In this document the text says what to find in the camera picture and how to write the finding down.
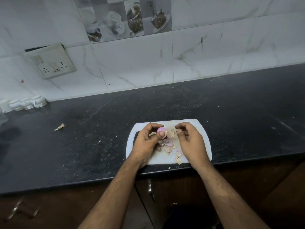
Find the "backsplash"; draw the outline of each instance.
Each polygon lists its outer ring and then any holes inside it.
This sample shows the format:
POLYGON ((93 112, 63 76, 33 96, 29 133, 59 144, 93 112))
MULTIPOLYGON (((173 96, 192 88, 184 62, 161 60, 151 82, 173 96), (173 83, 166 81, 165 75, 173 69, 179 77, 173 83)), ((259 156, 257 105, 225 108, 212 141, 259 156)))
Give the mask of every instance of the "backsplash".
POLYGON ((115 92, 305 62, 305 0, 2 0, 0 99, 115 92), (62 43, 44 80, 25 49, 62 43))

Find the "white cutting board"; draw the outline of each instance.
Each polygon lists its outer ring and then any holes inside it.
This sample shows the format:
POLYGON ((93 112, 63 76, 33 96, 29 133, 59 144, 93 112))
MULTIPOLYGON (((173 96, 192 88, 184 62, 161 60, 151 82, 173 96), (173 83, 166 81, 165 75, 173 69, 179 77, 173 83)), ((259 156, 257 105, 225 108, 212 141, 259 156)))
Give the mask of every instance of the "white cutting board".
MULTIPOLYGON (((176 121, 158 121, 158 122, 154 122, 154 123, 158 123, 158 124, 162 124, 164 125, 164 128, 166 128, 166 130, 169 131, 174 131, 174 139, 173 139, 173 143, 177 148, 174 148, 173 151, 168 154, 167 152, 165 152, 164 148, 165 146, 161 146, 161 151, 158 151, 156 149, 154 149, 154 151, 152 152, 150 159, 148 161, 148 165, 156 165, 156 164, 174 164, 175 162, 175 157, 176 157, 176 151, 180 151, 182 153, 181 150, 181 146, 180 146, 180 142, 179 139, 177 137, 176 134, 176 129, 175 129, 175 125, 177 125, 178 123, 181 122, 190 122, 192 125, 195 126, 195 128, 200 132, 200 134, 203 137, 204 143, 206 145, 206 150, 207 150, 207 154, 208 157, 210 159, 210 161, 212 160, 212 150, 211 150, 211 144, 208 138, 207 133, 205 132, 204 128, 202 127, 202 125, 199 123, 199 121, 197 119, 185 119, 185 120, 176 120, 176 121)), ((139 132, 140 130, 142 130, 149 122, 146 123, 136 123, 134 125, 134 127, 132 128, 129 137, 128 137, 128 141, 127 141, 127 146, 126 146, 126 158, 128 158, 130 152, 132 151, 132 144, 135 138, 135 134, 137 132, 139 132)), ((183 155, 181 157, 183 163, 189 163, 188 160, 186 159, 186 157, 183 155)))

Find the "cabinet handle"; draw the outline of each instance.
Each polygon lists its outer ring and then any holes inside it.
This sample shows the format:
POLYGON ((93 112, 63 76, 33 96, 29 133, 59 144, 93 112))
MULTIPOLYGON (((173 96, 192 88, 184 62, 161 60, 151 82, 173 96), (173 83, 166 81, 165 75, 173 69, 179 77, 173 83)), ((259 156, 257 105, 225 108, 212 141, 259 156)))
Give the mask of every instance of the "cabinet handle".
POLYGON ((154 196, 153 191, 152 191, 152 181, 151 181, 151 179, 148 179, 148 193, 151 196, 152 203, 155 203, 155 196, 154 196))
POLYGON ((16 206, 13 208, 12 213, 10 214, 10 216, 7 217, 6 221, 9 221, 9 220, 14 216, 14 214, 15 214, 17 211, 18 211, 18 212, 21 212, 21 213, 24 213, 24 214, 28 215, 28 216, 31 217, 31 218, 34 218, 34 217, 37 215, 37 213, 38 213, 39 210, 29 209, 29 206, 25 205, 24 203, 21 204, 21 203, 22 203, 22 200, 23 200, 23 199, 20 199, 20 200, 18 201, 18 203, 16 204, 16 206))

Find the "granite countertop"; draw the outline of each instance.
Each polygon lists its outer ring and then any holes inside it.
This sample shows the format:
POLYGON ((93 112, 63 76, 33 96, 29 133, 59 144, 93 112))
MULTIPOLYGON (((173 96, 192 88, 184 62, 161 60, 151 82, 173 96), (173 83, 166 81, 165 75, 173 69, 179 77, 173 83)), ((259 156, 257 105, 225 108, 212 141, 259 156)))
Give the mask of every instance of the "granite countertop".
MULTIPOLYGON (((301 64, 10 112, 0 126, 0 194, 111 179, 139 122, 196 118, 211 142, 213 164, 304 154, 304 86, 301 64), (54 131, 61 123, 67 126, 54 131)), ((148 165, 139 172, 188 168, 148 165)))

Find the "power socket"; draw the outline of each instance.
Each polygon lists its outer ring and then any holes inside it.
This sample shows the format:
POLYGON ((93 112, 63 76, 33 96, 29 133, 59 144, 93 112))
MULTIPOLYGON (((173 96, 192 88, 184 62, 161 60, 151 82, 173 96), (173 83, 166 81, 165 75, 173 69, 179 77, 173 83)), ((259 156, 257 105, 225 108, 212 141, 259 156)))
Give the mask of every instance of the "power socket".
POLYGON ((27 52, 41 71, 41 77, 49 79, 76 71, 68 54, 60 43, 27 52))

